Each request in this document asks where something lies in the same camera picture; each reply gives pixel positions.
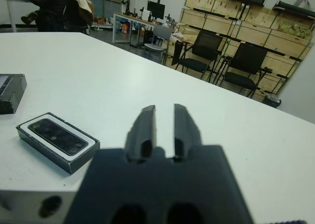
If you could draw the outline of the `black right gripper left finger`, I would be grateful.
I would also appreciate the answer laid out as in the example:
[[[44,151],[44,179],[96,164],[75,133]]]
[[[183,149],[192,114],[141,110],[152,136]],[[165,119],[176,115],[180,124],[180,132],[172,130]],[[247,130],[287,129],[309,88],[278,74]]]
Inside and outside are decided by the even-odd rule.
[[[156,147],[156,107],[144,107],[126,137],[125,154],[129,162],[142,163]]]

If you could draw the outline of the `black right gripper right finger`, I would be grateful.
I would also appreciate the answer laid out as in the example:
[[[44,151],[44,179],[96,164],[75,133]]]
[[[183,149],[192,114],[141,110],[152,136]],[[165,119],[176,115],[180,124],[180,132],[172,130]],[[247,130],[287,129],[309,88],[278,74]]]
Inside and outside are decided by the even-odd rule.
[[[173,160],[190,160],[202,146],[197,124],[187,108],[174,104],[174,149]]]

